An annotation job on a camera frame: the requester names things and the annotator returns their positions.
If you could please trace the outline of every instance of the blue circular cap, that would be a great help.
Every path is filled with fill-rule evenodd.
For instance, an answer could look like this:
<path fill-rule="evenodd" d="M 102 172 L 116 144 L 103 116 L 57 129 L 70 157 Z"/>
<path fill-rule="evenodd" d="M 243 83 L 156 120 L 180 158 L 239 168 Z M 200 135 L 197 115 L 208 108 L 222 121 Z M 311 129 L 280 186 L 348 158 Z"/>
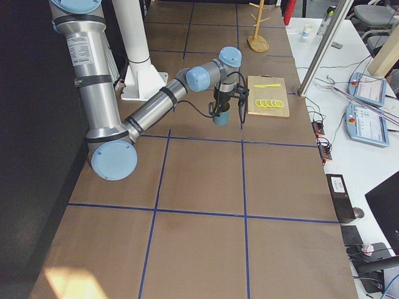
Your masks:
<path fill-rule="evenodd" d="M 193 67 L 186 74 L 188 87 L 194 92 L 202 92 L 211 84 L 211 77 L 203 67 Z"/>
<path fill-rule="evenodd" d="M 72 14 L 88 14 L 101 5 L 101 0 L 51 0 L 51 2 Z"/>
<path fill-rule="evenodd" d="M 219 59 L 230 67 L 240 67 L 243 55 L 234 47 L 224 47 L 219 53 Z"/>
<path fill-rule="evenodd" d="M 109 181 L 124 179 L 135 170 L 137 152 L 126 141 L 114 140 L 104 143 L 94 151 L 92 167 L 101 178 Z"/>

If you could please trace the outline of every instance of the red object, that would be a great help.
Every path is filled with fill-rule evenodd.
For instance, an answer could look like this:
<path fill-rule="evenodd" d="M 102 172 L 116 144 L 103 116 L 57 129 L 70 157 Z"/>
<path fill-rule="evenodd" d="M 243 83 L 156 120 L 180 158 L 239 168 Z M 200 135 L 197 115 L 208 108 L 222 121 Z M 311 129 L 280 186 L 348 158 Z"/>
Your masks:
<path fill-rule="evenodd" d="M 292 14 L 294 13 L 295 4 L 297 4 L 297 0 L 289 0 L 286 12 L 284 13 L 284 24 L 288 25 L 291 20 Z"/>

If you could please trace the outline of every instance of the wooden mug tree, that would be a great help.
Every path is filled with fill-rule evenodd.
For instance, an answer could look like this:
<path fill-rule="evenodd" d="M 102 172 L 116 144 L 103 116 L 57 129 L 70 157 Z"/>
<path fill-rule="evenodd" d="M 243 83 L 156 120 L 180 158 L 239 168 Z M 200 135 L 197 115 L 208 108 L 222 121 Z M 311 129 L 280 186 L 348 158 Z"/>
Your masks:
<path fill-rule="evenodd" d="M 254 18 L 254 20 L 256 21 L 256 24 L 254 25 L 255 27 L 255 32 L 253 36 L 249 36 L 247 38 L 248 44 L 251 47 L 251 49 L 257 53 L 263 53 L 266 52 L 267 50 L 269 50 L 269 44 L 267 43 L 267 41 L 261 37 L 259 35 L 259 25 L 261 24 L 261 22 L 264 22 L 268 19 L 270 19 L 270 17 L 267 17 L 265 19 L 262 19 L 262 11 L 263 11 L 263 5 L 264 5 L 264 0 L 261 0 L 261 2 L 259 3 L 259 5 L 254 4 L 254 3 L 249 3 L 249 5 L 257 7 L 258 8 L 258 12 L 257 12 L 257 18 L 251 14 L 251 16 Z"/>

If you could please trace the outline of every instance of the wooden cutting board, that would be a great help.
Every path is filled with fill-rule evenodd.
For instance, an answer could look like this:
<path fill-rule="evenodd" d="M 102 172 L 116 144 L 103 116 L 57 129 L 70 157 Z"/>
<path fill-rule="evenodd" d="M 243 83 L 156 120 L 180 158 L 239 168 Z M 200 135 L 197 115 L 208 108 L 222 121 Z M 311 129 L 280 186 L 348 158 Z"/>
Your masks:
<path fill-rule="evenodd" d="M 277 84 L 280 87 L 258 88 L 255 85 Z M 248 76 L 248 114 L 276 117 L 289 117 L 289 107 L 284 78 Z M 262 108 L 255 105 L 256 100 L 280 100 L 282 108 Z"/>

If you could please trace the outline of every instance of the bottle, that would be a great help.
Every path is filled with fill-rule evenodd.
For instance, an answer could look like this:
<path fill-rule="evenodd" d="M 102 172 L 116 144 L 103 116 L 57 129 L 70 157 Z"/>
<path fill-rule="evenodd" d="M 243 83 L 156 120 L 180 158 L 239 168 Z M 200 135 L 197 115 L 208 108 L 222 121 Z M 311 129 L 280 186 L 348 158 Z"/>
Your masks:
<path fill-rule="evenodd" d="M 319 27 L 319 30 L 317 31 L 317 35 L 318 36 L 323 36 L 331 22 L 332 16 L 335 13 L 335 9 L 337 8 L 337 6 L 329 6 L 329 8 L 327 8 L 327 12 L 324 14 L 324 17 L 322 19 L 322 23 Z"/>

